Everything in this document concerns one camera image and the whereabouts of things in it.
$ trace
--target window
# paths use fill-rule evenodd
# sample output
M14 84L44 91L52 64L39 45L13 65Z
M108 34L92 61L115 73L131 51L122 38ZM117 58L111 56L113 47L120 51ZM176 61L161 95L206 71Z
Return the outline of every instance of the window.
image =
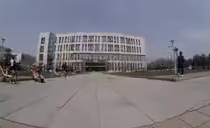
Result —
M40 52L44 52L44 46L40 46Z
M60 51L62 51L62 45L60 46Z
M93 44L88 44L89 51L93 51Z
M127 46L127 52L131 52L131 46Z
M132 39L133 44L135 45L135 39Z
M102 42L107 42L107 37L106 36L102 36Z
M68 60L68 53L66 53L66 60Z
M85 44L82 44L82 51L84 51L84 46L85 46Z
M69 45L69 51L74 51L74 44Z
M117 39L116 39L116 36L114 37L114 43L116 43L117 42Z
M125 50L125 45L121 45L121 52L124 52Z
M79 37L75 36L75 42L79 42Z
M98 36L98 42L100 42L100 36Z
M58 54L57 54L57 60L59 60L59 58L60 58L60 54L58 53Z
M87 35L83 35L82 42L87 42Z
M133 39L132 39L132 38L130 39L130 44L134 44L134 42L133 42Z
M39 60L42 61L44 59L44 54L39 55Z
M76 44L75 50L76 50L76 51L80 51L80 44Z
M119 52L119 45L114 46L115 52Z
M94 36L89 36L88 42L94 42Z
M140 40L138 40L138 45L141 45Z
M130 44L131 42L130 42L130 38L125 38L125 40L126 40L126 44Z
M109 52L113 51L113 44L108 44L108 51Z
M85 44L85 51L88 51L87 48L88 48L88 47L87 47L87 44Z
M95 44L95 51L100 51L100 44Z
M63 53L63 60L65 60L65 53Z
M107 44L105 44L105 51L107 51Z
M79 36L79 42L81 42L81 36Z
M75 42L75 36L71 36L71 43Z
M60 51L60 45L58 45L58 50L57 51Z
M119 43L119 37L117 37L117 43Z
M95 36L95 42L98 42L98 41L97 41L97 36Z
M68 44L66 45L66 51L68 51Z
M135 47L133 47L133 52L136 53L136 48Z
M108 42L113 42L113 36L108 36Z
M40 42L41 44L45 44L45 37L42 37Z
M68 36L68 42L70 42L70 37Z
M125 43L124 37L121 37L121 43Z
M59 37L59 43L61 43L61 37Z
M65 43L67 42L67 36L65 37Z

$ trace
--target lamp post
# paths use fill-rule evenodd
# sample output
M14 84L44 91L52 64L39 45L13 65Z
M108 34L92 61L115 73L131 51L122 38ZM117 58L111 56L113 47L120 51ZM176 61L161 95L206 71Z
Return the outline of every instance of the lamp post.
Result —
M2 52L4 52L3 51L3 45L4 45L6 39L4 37L2 37L1 40L2 40L2 45L1 45L1 48L0 48L0 62L1 62Z
M177 52L178 52L178 48L176 46L174 46L174 42L175 40L170 40L171 45L168 46L169 48L172 48L173 50L173 62L174 62L174 73L175 75L177 75Z

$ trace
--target paved ground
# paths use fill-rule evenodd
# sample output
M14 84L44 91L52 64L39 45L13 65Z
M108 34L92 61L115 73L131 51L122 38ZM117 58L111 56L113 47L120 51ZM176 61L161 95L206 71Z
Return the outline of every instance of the paved ground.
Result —
M91 73L0 83L0 128L210 128L208 103L210 76L173 83Z

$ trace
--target building entrance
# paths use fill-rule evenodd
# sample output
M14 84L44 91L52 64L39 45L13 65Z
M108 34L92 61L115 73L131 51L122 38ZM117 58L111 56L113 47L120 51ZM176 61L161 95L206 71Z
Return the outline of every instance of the building entrance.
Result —
M101 62L87 62L85 68L86 71L106 71L106 64Z

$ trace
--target white building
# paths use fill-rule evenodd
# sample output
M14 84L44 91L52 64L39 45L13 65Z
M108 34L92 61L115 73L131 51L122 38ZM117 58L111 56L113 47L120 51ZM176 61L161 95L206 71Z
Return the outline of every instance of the white building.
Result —
M146 70L145 39L121 33L40 33L37 62L75 70Z

